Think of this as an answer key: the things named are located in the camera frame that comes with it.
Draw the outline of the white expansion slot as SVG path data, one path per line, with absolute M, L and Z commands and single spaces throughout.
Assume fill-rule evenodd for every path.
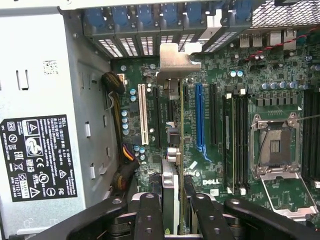
M 139 115 L 140 115 L 140 133 L 142 145 L 149 144 L 148 136 L 148 120 L 147 120 L 147 103 L 146 103 L 146 85 L 138 84 L 138 104 L 139 104 Z

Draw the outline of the CPU socket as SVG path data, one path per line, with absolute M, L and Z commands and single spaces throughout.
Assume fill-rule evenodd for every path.
M 298 173 L 300 171 L 300 123 L 298 114 L 287 117 L 262 117 L 256 113 L 249 132 L 250 170 L 255 179 L 269 173 Z M 260 147 L 269 129 L 258 165 Z

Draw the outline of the grey power supply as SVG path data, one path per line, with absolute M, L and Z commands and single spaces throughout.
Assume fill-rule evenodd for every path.
M 107 197 L 117 168 L 109 70 L 79 15 L 0 10 L 0 240 Z

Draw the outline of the green motherboard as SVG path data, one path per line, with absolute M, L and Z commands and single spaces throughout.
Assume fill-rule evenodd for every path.
M 219 202 L 242 197 L 271 209 L 261 179 L 250 169 L 250 126 L 255 114 L 263 118 L 299 118 L 320 115 L 320 31 L 300 32 L 292 42 L 264 48 L 266 35 L 243 35 L 214 54 L 197 55 L 201 70 L 183 80 L 184 175 L 191 176 L 197 192 Z M 125 92 L 116 107 L 122 143 L 128 156 L 139 161 L 135 171 L 137 192 L 151 191 L 149 177 L 163 174 L 167 148 L 178 143 L 178 104 L 175 119 L 168 121 L 168 96 L 158 84 L 160 61 L 156 57 L 112 62 Z M 209 85 L 217 87 L 217 145 L 211 143 Z M 148 145 L 142 145 L 138 84 L 145 84 Z M 197 150 L 195 84 L 202 84 L 204 98 L 204 159 Z M 156 148 L 153 87 L 158 87 L 161 148 Z M 299 121 L 299 174 L 316 203 L 318 213 L 305 225 L 320 232 L 320 117 Z

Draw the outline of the thin locking lever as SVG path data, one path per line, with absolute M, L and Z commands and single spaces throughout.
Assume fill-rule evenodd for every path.
M 266 140 L 267 140 L 267 138 L 268 138 L 268 135 L 269 135 L 269 129 L 267 128 L 266 131 L 265 131 L 264 139 L 263 139 L 263 141 L 262 141 L 262 144 L 261 144 L 260 150 L 259 150 L 258 165 L 259 165 L 260 162 L 261 162 L 263 148 L 264 148 L 264 146 L 265 146 L 265 143 L 266 143 Z
M 297 121 L 305 121 L 305 120 L 310 120 L 310 119 L 314 119 L 314 118 L 320 118 L 320 114 L 316 114 L 316 115 L 312 115 L 312 116 L 305 116 L 305 117 L 301 117 L 298 118 Z

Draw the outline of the metal socket cover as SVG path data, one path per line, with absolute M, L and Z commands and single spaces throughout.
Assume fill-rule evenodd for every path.
M 319 213 L 299 173 L 274 172 L 260 177 L 273 212 L 296 222 L 305 222 Z

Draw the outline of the blue expansion slot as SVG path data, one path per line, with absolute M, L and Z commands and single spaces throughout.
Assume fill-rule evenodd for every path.
M 210 161 L 207 156 L 205 141 L 205 102 L 203 95 L 203 85 L 195 84 L 195 121 L 196 121 L 196 148 L 206 161 Z

